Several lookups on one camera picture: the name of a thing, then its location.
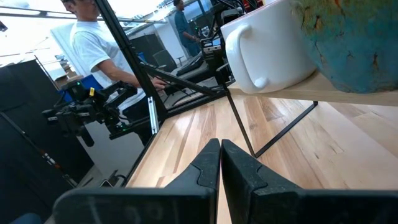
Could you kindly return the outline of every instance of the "black cable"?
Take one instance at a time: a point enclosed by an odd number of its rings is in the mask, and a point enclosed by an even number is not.
[[[87,181],[85,182],[85,184],[82,185],[82,187],[86,187],[87,184],[89,184],[92,180],[94,180],[94,177],[91,177],[89,180],[87,180]]]
[[[166,100],[163,101],[163,104],[166,103],[166,101],[169,99],[170,96],[171,94],[166,97]]]
[[[121,174],[115,175],[115,177],[119,177],[119,178],[122,178],[122,179],[126,180],[126,177],[124,175],[121,175]]]
[[[182,101],[183,99],[185,99],[185,98],[187,98],[187,97],[190,97],[190,96],[192,96],[192,95],[194,95],[194,94],[197,94],[197,93],[198,93],[198,92],[196,91],[196,92],[191,93],[191,95],[189,95],[189,96],[183,96],[183,97],[179,98],[176,102],[173,103],[172,106],[175,106],[179,101]]]

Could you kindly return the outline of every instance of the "black metal frame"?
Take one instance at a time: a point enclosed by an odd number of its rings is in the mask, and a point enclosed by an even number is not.
[[[253,147],[250,143],[248,134],[243,126],[241,117],[239,116],[239,113],[236,109],[235,103],[231,97],[230,93],[227,93],[229,103],[232,107],[232,110],[234,111],[236,120],[238,121],[239,127],[241,128],[242,134],[244,136],[244,140],[246,141],[246,144],[248,145],[250,154],[258,158],[262,156],[272,145],[274,145],[281,137],[283,137],[286,133],[288,133],[298,122],[300,122],[311,110],[313,110],[316,106],[318,106],[317,101],[313,101],[312,105],[308,107],[303,113],[301,113],[298,117],[296,117],[290,124],[288,124],[283,130],[281,130],[275,137],[273,137],[264,147],[262,147],[260,150],[257,152],[254,152]]]
[[[204,88],[202,86],[199,86],[195,83],[188,82],[186,80],[181,80],[180,78],[177,77],[171,77],[166,73],[160,74],[161,76],[163,76],[162,78],[164,78],[167,81],[174,82],[176,84],[186,86],[189,88],[201,90],[200,92],[204,94],[204,96],[201,96],[199,98],[194,98],[188,102],[167,109],[163,104],[162,100],[160,99],[160,96],[157,93],[155,87],[153,86],[147,72],[145,71],[145,69],[152,69],[152,68],[149,67],[147,68],[145,65],[140,64],[141,61],[136,55],[134,49],[131,47],[131,43],[129,42],[129,39],[127,38],[126,34],[124,33],[123,28],[121,27],[118,21],[118,18],[114,14],[112,7],[109,5],[109,2],[107,0],[95,0],[95,3],[99,11],[101,12],[102,18],[104,19],[106,25],[111,31],[116,43],[118,43],[119,48],[121,49],[124,57],[129,63],[139,83],[141,84],[142,89],[145,91],[148,97],[152,96],[154,98],[157,107],[157,113],[159,115],[159,119],[161,122],[163,122],[164,120],[166,120],[171,116],[175,116],[177,114],[190,110],[196,106],[204,105],[210,101],[225,96],[226,94],[225,90],[214,91],[210,90],[209,88]],[[118,134],[118,136],[122,136],[123,134],[128,134],[130,132],[132,131],[123,132],[121,134]]]

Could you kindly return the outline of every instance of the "wooden shelf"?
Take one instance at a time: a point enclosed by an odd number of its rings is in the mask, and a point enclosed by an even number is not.
[[[294,86],[271,93],[260,92],[248,94],[243,92],[237,83],[230,85],[228,88],[232,95],[253,95],[295,100],[398,106],[398,91],[371,94],[345,93],[337,90],[320,72],[315,72],[306,80]]]

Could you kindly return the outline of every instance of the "man's hand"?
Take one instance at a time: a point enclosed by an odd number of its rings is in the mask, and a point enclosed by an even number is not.
[[[154,84],[157,91],[163,90],[166,86],[166,82],[164,82],[156,77],[154,79],[152,79],[151,81],[152,81],[152,84]]]

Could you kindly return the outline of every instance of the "blue object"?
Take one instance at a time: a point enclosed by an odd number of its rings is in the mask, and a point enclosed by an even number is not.
[[[103,87],[95,80],[93,75],[88,75],[84,77],[83,79],[80,80],[82,84],[85,86],[86,90],[89,90],[91,87],[94,88],[95,90],[102,90]],[[63,90],[59,90],[58,93],[60,95],[63,95]],[[72,98],[70,97],[69,93],[65,94],[65,97],[63,98],[66,102],[72,102]]]
[[[398,88],[398,1],[293,0],[309,56],[339,90]]]
[[[25,215],[12,221],[10,224],[42,224],[42,220],[34,213],[26,213]]]
[[[217,45],[221,45],[221,39],[217,38],[215,40],[213,40],[213,46],[217,46]]]
[[[145,60],[145,56],[144,56],[144,53],[143,53],[143,52],[139,52],[139,53],[138,53],[138,57],[139,57],[143,62],[147,63],[147,60]]]

